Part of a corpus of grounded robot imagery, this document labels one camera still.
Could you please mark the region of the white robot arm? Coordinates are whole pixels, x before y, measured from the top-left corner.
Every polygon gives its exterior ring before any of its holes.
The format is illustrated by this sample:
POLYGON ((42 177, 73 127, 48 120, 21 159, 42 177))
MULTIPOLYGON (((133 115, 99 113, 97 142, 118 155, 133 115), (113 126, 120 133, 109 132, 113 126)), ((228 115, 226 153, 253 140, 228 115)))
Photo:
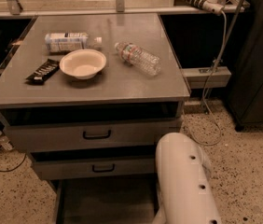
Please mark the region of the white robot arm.
POLYGON ((203 151, 182 133, 162 136, 156 148, 159 210, 152 224, 223 224, 208 183, 203 151))

